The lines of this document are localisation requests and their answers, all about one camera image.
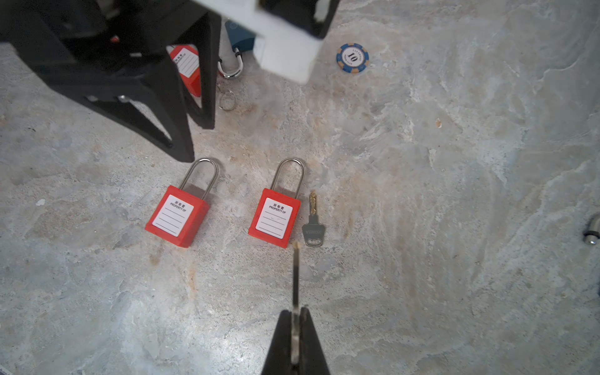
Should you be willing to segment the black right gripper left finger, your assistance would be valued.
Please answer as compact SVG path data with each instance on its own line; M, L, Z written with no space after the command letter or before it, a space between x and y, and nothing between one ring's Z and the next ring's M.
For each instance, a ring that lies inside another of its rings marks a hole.
M291 362L291 344L292 313L283 310L277 320L262 375L292 375L295 373Z

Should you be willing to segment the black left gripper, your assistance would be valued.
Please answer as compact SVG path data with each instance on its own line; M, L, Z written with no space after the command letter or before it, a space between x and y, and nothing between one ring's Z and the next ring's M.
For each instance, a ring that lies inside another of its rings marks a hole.
M221 17L194 1L4 1L1 39L53 91L195 159L188 114L215 128ZM169 45L198 50L202 106L184 103Z

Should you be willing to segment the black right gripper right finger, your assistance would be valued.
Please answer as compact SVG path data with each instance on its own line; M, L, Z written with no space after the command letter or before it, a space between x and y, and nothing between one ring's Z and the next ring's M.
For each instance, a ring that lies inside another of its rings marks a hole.
M325 354L309 309L302 307L299 316L299 358L297 374L330 375Z

